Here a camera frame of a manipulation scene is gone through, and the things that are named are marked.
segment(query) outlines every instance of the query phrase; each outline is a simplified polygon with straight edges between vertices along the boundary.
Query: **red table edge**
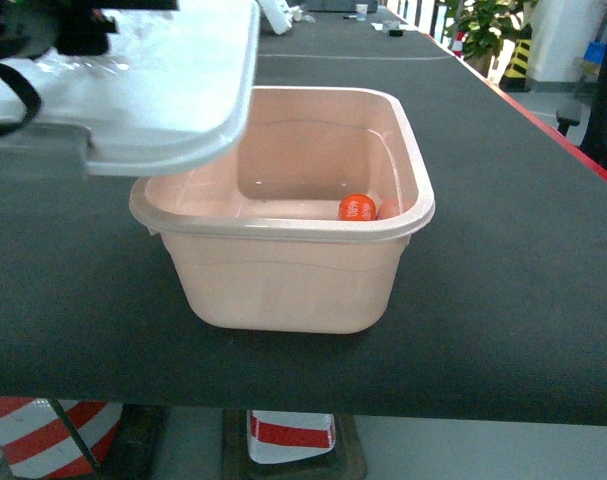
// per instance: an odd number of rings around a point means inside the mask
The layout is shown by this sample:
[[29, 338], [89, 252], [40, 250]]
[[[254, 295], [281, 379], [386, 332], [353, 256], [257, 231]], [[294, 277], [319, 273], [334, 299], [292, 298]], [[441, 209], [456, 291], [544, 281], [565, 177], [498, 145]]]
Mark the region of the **red table edge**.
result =
[[[400, 20], [407, 23], [407, 20], [405, 18], [401, 17], [400, 15], [398, 15], [395, 12], [391, 12], [391, 13], [395, 17], [398, 17]], [[452, 57], [457, 58], [454, 56], [454, 54], [449, 49], [445, 48], [443, 45], [441, 45], [439, 42], [437, 42], [430, 35], [428, 35], [427, 33], [424, 33], [423, 35], [425, 35], [435, 45], [438, 45], [442, 50], [444, 50], [445, 52], [448, 52], [450, 55], [452, 55]], [[606, 169], [604, 169], [602, 166], [600, 166], [598, 163], [596, 163], [590, 157], [585, 155], [581, 150], [579, 150], [579, 148], [576, 145], [574, 145], [567, 138], [565, 138], [563, 135], [561, 135], [556, 129], [554, 129], [553, 127], [551, 127], [544, 121], [540, 120], [536, 115], [534, 115], [527, 108], [525, 108], [519, 102], [517, 102], [512, 97], [510, 97], [508, 94], [506, 94], [503, 90], [501, 90], [495, 84], [490, 82], [487, 78], [481, 76], [476, 70], [474, 70], [472, 67], [470, 67], [463, 60], [460, 60], [460, 62], [468, 70], [470, 70], [478, 78], [480, 78], [488, 87], [490, 87], [494, 91], [494, 93], [496, 93], [499, 97], [501, 97], [503, 100], [505, 100], [507, 103], [509, 103], [513, 108], [515, 108], [517, 111], [519, 111], [521, 113], [521, 115], [523, 115], [525, 118], [527, 118], [530, 122], [532, 122], [534, 125], [539, 127], [540, 130], [545, 132], [548, 137], [550, 137], [556, 143], [561, 145], [565, 150], [567, 150], [570, 154], [572, 154], [574, 156], [574, 158], [576, 158], [579, 162], [581, 162], [583, 165], [585, 165], [587, 168], [592, 170], [594, 173], [596, 173], [599, 177], [601, 177], [603, 180], [605, 180], [607, 182], [607, 170]]]

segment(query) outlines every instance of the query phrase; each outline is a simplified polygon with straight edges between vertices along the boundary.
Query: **container rim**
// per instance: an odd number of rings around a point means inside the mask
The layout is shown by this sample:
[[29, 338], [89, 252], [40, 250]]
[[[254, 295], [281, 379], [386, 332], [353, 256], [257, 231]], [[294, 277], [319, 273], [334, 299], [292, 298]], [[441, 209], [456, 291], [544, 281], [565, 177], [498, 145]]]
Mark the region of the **container rim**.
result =
[[430, 222], [435, 211], [434, 192], [410, 123], [401, 103], [395, 97], [363, 88], [261, 86], [254, 89], [359, 91], [385, 98], [400, 124], [405, 145], [411, 151], [409, 161], [418, 188], [416, 203], [400, 215], [372, 222], [189, 216], [161, 210], [150, 203], [145, 191], [152, 177], [143, 177], [132, 187], [129, 207], [132, 215], [152, 233], [257, 240], [368, 243], [409, 237]]

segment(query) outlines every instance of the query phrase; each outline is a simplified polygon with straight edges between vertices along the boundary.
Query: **potted plant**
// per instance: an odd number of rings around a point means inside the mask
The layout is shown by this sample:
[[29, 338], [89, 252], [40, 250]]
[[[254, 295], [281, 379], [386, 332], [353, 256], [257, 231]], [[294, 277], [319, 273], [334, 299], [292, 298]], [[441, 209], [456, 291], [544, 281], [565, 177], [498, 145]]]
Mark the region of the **potted plant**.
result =
[[[457, 0], [450, 12], [458, 8]], [[536, 5], [537, 0], [466, 0], [452, 30], [464, 32], [463, 57], [465, 61], [487, 76], [492, 57], [503, 49], [503, 42], [516, 40], [520, 33], [524, 9]]]

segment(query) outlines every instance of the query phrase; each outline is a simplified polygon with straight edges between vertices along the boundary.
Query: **black strap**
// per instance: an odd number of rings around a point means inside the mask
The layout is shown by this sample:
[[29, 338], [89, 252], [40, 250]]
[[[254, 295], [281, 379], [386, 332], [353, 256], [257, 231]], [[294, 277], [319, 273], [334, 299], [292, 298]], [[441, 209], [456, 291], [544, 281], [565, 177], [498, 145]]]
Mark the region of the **black strap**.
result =
[[23, 75], [3, 63], [0, 63], [0, 79], [12, 89], [25, 105], [25, 115], [20, 121], [0, 123], [0, 137], [3, 137], [23, 128], [39, 113], [41, 97]]

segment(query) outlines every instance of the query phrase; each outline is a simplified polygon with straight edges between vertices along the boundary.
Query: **yellow and black striped post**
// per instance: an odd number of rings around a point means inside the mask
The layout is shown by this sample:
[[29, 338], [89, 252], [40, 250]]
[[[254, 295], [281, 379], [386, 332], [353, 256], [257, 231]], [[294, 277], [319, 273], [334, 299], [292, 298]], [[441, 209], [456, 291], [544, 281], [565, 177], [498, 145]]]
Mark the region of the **yellow and black striped post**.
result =
[[526, 25], [521, 32], [521, 38], [516, 41], [510, 63], [499, 82], [499, 87], [504, 92], [525, 92], [529, 90], [525, 85], [525, 81], [527, 77], [527, 64], [530, 60], [531, 44], [532, 27]]

